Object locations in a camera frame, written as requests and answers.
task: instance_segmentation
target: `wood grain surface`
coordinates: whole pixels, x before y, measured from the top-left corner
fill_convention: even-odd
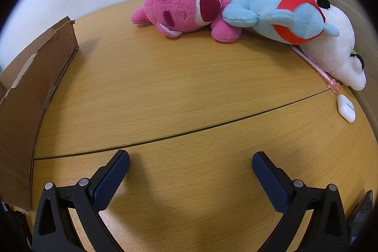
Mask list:
[[[243,118],[325,91],[286,45],[249,32],[230,44],[209,28],[169,39],[132,25],[142,4],[74,25],[80,50],[45,113],[35,158],[108,149]]]
[[[105,224],[125,251],[257,251],[280,219],[251,169],[257,151],[308,186],[336,184],[349,214],[367,190],[377,194],[378,146],[353,95],[345,87],[342,93],[356,109],[352,124],[338,114],[329,90],[248,119],[126,148],[131,167],[101,212]],[[29,219],[46,182],[75,184],[114,153],[35,161]]]

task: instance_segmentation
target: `pink plush bear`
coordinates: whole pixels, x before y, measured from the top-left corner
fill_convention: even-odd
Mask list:
[[[241,28],[227,24],[222,11],[231,0],[145,0],[144,5],[131,15],[133,24],[152,22],[159,32],[177,38],[206,25],[212,37],[220,42],[236,41]]]

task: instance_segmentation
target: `cardboard flap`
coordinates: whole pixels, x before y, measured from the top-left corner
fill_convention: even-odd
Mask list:
[[[0,74],[0,198],[29,210],[34,145],[50,98],[79,48],[65,17]]]

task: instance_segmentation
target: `navy blue gripper pad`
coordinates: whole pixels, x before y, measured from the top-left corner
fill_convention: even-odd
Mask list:
[[[108,164],[111,164],[111,167],[104,174],[100,173],[101,179],[99,179],[98,184],[93,190],[92,207],[96,212],[105,210],[108,207],[118,189],[118,186],[129,170],[130,156],[128,152],[118,150],[117,154],[114,155]]]
[[[289,209],[289,193],[259,152],[252,157],[252,169],[275,211],[285,214]]]

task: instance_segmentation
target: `red collar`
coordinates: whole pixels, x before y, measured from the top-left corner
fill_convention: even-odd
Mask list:
[[[294,11],[294,9],[296,7],[298,7],[300,4],[303,4],[305,2],[309,2],[310,4],[314,5],[314,7],[316,9],[319,10],[320,14],[322,15],[323,17],[323,21],[324,23],[326,22],[326,18],[324,17],[324,14],[322,12],[322,10],[320,10],[318,4],[316,3],[315,0],[282,0],[279,4],[278,4],[278,7],[277,9],[287,9],[287,10],[290,10],[291,12]],[[287,27],[284,27],[284,26],[281,26],[281,25],[273,25],[274,29],[276,30],[276,32],[278,33],[278,35],[284,39],[285,41],[291,43],[291,44],[294,44],[294,45],[299,45],[299,44],[303,44],[303,43],[306,43],[310,40],[312,40],[313,38],[316,38],[317,36],[320,36],[320,34],[318,34],[317,36],[314,36],[312,38],[309,38],[309,39],[302,39],[298,36],[296,36],[295,34],[293,34],[289,28]]]

